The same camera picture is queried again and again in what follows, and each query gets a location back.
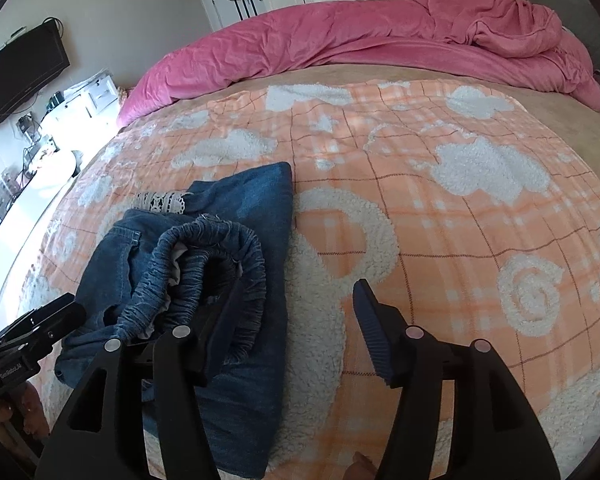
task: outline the denim pocket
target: denim pocket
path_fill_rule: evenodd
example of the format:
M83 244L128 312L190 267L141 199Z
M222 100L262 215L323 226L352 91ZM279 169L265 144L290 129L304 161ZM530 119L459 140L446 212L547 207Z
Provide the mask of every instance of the denim pocket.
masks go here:
M75 294L75 301L88 316L78 332L87 333L115 323L131 298L129 259L138 250L140 238L140 231L114 226L96 247Z

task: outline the gray pillow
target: gray pillow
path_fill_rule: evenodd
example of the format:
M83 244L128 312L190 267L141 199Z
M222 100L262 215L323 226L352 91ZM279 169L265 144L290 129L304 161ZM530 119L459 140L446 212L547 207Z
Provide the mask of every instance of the gray pillow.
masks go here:
M587 47L593 68L600 70L600 16L589 0L529 0L553 9L562 24Z

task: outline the black tv screen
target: black tv screen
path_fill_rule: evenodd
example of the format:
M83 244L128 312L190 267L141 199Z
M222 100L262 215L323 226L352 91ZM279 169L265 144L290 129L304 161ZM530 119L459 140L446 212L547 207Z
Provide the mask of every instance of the black tv screen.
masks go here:
M0 123L69 66L57 23L46 20L0 50Z

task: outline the orange plaid blanket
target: orange plaid blanket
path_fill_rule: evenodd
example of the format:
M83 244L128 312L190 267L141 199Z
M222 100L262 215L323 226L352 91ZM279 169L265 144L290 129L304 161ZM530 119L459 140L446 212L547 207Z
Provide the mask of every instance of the orange plaid blanket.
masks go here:
M382 457L398 392L375 376L352 312L359 278L439 340L491 341L561 469L573 468L586 444L561 438L600 416L589 397L600 399L600 181L491 89L452 80L270 86L165 108L120 133L76 181L25 295L74 292L136 194L279 160L294 170L296 220L285 411L267 478L340 479L356 450ZM43 397L52 383L40 379ZM445 397L437 473L450 438Z

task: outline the silver screw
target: silver screw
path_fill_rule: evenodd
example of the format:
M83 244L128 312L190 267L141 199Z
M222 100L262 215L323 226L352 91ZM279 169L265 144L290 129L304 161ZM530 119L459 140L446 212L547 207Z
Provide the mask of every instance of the silver screw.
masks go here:
M408 327L404 333L411 339L421 339L424 336L424 330L415 325Z
M488 341L485 341L484 339L478 339L478 341L474 343L474 346L478 352L482 352L483 354L486 354L488 351L491 350L491 345Z
M107 352L115 352L122 346L120 339L109 339L106 343L104 343L104 349Z
M191 333L191 329L187 325L180 325L174 328L172 333L174 337L182 339Z

